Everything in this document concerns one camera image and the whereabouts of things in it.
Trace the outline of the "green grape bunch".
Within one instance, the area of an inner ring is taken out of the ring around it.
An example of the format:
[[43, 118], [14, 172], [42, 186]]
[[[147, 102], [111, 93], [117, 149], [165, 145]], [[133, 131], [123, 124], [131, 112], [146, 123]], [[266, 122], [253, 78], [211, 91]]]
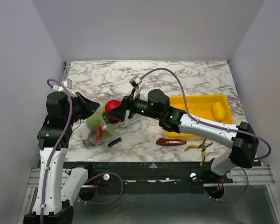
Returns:
[[112, 136], [115, 135], [115, 131], [114, 130], [104, 130], [103, 131], [103, 135], [102, 135], [102, 139], [106, 140], [108, 138], [111, 138]]

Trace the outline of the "green cabbage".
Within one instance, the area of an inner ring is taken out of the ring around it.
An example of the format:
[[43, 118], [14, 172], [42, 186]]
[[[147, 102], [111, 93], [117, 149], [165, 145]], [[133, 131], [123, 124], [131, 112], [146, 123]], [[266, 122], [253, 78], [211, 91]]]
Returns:
[[87, 128], [91, 132], [95, 132], [97, 130], [98, 125], [100, 124], [100, 120], [102, 118], [102, 112], [96, 111], [90, 117], [86, 119]]

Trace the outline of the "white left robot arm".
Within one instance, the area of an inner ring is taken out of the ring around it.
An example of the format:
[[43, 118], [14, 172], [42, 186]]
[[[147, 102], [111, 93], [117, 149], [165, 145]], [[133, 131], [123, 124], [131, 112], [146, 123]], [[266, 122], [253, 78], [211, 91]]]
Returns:
[[62, 185], [63, 164], [72, 135], [72, 126], [90, 117], [100, 104], [79, 92], [67, 96], [57, 91], [47, 96], [47, 116], [37, 139], [40, 149], [40, 177], [32, 211], [24, 216], [25, 224], [70, 224], [74, 216], [73, 203], [82, 187], [94, 180], [89, 168], [74, 168]]

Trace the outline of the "red chili pepper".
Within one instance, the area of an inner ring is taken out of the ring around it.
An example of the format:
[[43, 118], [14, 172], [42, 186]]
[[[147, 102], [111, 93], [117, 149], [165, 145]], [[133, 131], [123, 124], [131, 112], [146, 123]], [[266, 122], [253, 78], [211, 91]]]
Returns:
[[99, 143], [103, 140], [102, 139], [103, 131], [104, 131], [104, 126], [102, 126], [101, 124], [98, 124], [97, 130], [96, 130], [96, 136], [95, 136], [95, 143]]

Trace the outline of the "clear zip top bag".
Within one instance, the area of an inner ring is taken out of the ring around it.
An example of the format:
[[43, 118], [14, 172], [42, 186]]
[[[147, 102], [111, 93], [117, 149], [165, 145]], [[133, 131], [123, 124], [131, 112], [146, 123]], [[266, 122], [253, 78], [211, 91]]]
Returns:
[[108, 144], [120, 121], [107, 113], [120, 105], [116, 99], [97, 98], [100, 107], [85, 120], [82, 142], [86, 147]]

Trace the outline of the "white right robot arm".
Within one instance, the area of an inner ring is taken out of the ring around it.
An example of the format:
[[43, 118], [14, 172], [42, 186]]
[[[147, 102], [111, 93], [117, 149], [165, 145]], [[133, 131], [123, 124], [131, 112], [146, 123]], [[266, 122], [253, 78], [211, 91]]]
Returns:
[[169, 97], [160, 89], [151, 90], [147, 100], [132, 95], [125, 96], [120, 105], [107, 112], [107, 115], [124, 121], [127, 111], [130, 118], [140, 114], [157, 119], [159, 126], [166, 131], [194, 134], [229, 148], [229, 151], [213, 159], [210, 168], [205, 171], [205, 177], [211, 183], [217, 182], [235, 167], [253, 166], [259, 141], [246, 122], [237, 126], [188, 115], [186, 111], [170, 106]]

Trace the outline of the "red tomato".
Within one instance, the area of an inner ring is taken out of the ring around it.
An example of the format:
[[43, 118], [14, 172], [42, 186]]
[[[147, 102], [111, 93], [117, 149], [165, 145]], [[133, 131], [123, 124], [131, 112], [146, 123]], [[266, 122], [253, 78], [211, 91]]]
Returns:
[[119, 120], [117, 120], [117, 119], [116, 119], [115, 117], [113, 117], [113, 116], [110, 116], [110, 115], [108, 114], [108, 112], [111, 111], [112, 109], [118, 107], [118, 106], [120, 105], [120, 103], [121, 103], [120, 101], [113, 99], [113, 100], [108, 101], [108, 102], [105, 104], [105, 115], [106, 115], [106, 117], [108, 118], [108, 121], [109, 121], [111, 124], [116, 124], [116, 123], [119, 122]]

